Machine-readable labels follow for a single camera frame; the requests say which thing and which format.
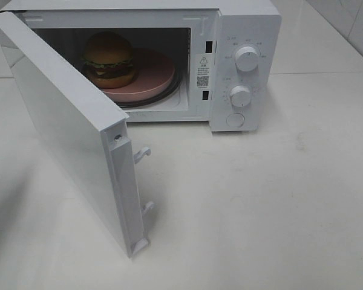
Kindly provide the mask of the white round door button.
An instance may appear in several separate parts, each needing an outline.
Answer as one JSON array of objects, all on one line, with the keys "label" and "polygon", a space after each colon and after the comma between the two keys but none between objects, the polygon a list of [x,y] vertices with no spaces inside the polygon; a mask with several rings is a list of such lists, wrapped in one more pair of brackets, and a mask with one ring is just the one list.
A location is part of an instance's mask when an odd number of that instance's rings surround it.
[{"label": "white round door button", "polygon": [[226,118],[226,124],[229,127],[242,127],[244,124],[244,115],[241,113],[230,114]]}]

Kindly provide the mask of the pink round plate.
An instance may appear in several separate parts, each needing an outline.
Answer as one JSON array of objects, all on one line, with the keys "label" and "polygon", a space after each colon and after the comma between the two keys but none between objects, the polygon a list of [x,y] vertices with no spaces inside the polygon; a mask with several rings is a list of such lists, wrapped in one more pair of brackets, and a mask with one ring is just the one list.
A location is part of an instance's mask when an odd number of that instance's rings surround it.
[{"label": "pink round plate", "polygon": [[102,89],[115,102],[139,102],[163,92],[175,76],[172,59],[147,48],[134,49],[135,76],[130,84],[121,88]]}]

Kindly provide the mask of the white microwave door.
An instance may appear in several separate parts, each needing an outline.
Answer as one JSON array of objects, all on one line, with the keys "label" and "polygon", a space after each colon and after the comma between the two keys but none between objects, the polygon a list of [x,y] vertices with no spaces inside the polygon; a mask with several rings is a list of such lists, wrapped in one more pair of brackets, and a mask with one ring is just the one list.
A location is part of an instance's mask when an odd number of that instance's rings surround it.
[{"label": "white microwave door", "polygon": [[0,13],[0,46],[28,114],[64,172],[73,180],[124,253],[148,245],[128,115],[10,12]]}]

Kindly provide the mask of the toy hamburger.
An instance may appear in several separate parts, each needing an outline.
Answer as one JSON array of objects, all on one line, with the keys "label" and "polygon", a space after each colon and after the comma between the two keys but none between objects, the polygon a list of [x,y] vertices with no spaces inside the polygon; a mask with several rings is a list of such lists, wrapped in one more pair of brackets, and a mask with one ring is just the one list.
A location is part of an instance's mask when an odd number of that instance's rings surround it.
[{"label": "toy hamburger", "polygon": [[132,45],[110,31],[92,35],[82,54],[83,73],[100,89],[121,88],[135,76]]}]

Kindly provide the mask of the white lower microwave knob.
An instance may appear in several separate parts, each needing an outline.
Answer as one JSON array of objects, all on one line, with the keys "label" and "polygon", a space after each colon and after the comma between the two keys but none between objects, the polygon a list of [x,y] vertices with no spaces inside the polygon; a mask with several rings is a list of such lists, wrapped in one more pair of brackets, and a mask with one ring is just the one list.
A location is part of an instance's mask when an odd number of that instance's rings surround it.
[{"label": "white lower microwave knob", "polygon": [[230,101],[232,106],[243,108],[247,106],[252,99],[252,91],[243,85],[238,85],[230,90]]}]

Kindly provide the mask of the white microwave knob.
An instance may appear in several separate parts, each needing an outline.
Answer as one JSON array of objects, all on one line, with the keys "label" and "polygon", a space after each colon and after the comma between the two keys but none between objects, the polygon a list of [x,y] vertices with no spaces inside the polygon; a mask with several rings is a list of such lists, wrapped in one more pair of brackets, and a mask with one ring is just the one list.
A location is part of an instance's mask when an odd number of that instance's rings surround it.
[{"label": "white microwave knob", "polygon": [[237,69],[249,72],[258,66],[260,53],[255,47],[246,45],[237,49],[234,57]]},{"label": "white microwave knob", "polygon": [[243,85],[238,85],[230,90],[230,101],[232,106],[243,108],[247,106],[252,99],[252,91]]}]

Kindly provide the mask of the glass microwave turntable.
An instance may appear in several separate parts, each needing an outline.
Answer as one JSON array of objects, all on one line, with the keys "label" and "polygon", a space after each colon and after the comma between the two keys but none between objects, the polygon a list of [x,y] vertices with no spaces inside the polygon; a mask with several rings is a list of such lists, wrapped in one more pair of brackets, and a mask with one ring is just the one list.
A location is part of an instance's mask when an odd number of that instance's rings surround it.
[{"label": "glass microwave turntable", "polygon": [[182,73],[177,69],[174,73],[174,76],[172,78],[172,81],[170,85],[161,93],[147,98],[145,100],[139,100],[139,101],[114,101],[115,104],[120,106],[121,108],[138,108],[140,106],[146,106],[151,105],[155,102],[159,102],[160,100],[165,99],[166,97],[169,97],[171,94],[173,94],[178,87],[180,86],[180,83],[182,81]]}]

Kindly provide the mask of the white warning label sticker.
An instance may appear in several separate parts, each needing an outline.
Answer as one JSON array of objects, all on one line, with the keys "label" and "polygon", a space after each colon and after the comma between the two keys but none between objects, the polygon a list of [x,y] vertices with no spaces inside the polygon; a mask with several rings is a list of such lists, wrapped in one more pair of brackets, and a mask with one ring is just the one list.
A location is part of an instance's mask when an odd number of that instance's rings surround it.
[{"label": "white warning label sticker", "polygon": [[194,84],[198,89],[211,87],[212,54],[196,54],[194,59]]}]

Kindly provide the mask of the white microwave oven body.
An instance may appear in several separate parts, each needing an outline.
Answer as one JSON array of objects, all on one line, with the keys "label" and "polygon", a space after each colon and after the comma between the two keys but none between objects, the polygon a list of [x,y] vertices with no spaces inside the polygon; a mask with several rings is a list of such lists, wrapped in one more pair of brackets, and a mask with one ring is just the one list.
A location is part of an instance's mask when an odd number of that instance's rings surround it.
[{"label": "white microwave oven body", "polygon": [[[281,16],[270,1],[11,1],[10,12],[51,46],[80,73],[82,47],[98,31],[111,30],[133,45],[145,45],[170,55],[182,82],[167,100],[123,109],[130,122],[207,121],[214,132],[254,131],[258,127],[275,52]],[[237,69],[234,54],[255,47],[260,58],[249,72]],[[196,54],[212,54],[211,87],[194,84]],[[232,106],[230,90],[252,91],[251,102]],[[229,127],[230,114],[244,115],[242,127]]]}]

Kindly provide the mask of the white upper microwave knob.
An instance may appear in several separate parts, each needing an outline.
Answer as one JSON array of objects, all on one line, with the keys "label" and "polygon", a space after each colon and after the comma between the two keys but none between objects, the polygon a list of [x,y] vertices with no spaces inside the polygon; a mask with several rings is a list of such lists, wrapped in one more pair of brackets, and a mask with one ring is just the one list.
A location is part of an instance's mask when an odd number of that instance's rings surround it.
[{"label": "white upper microwave knob", "polygon": [[258,66],[260,53],[255,47],[246,45],[237,49],[234,57],[237,69],[249,72]]}]

